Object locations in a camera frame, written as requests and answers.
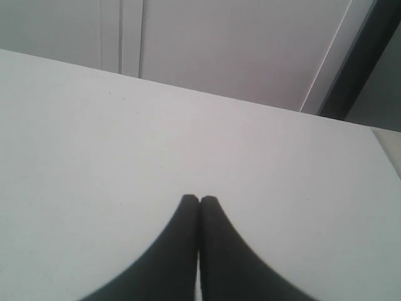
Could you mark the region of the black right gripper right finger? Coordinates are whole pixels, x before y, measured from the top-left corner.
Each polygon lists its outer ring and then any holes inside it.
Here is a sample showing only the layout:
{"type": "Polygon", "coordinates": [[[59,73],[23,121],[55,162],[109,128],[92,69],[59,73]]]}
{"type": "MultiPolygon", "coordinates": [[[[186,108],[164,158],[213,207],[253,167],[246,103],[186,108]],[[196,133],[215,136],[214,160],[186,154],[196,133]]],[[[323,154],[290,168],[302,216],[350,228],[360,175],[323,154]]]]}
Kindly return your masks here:
{"type": "Polygon", "coordinates": [[[242,239],[218,199],[200,202],[200,288],[203,300],[312,300],[270,268],[242,239]]]}

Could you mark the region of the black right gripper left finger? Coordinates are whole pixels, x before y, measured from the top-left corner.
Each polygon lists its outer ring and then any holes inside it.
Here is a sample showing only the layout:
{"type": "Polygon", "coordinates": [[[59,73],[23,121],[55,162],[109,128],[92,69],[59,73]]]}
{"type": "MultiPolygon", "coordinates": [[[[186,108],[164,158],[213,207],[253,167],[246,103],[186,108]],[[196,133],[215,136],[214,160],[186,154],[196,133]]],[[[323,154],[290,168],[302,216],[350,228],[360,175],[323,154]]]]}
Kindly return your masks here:
{"type": "Polygon", "coordinates": [[[84,300],[194,300],[199,249],[199,200],[186,194],[149,248],[84,300]]]}

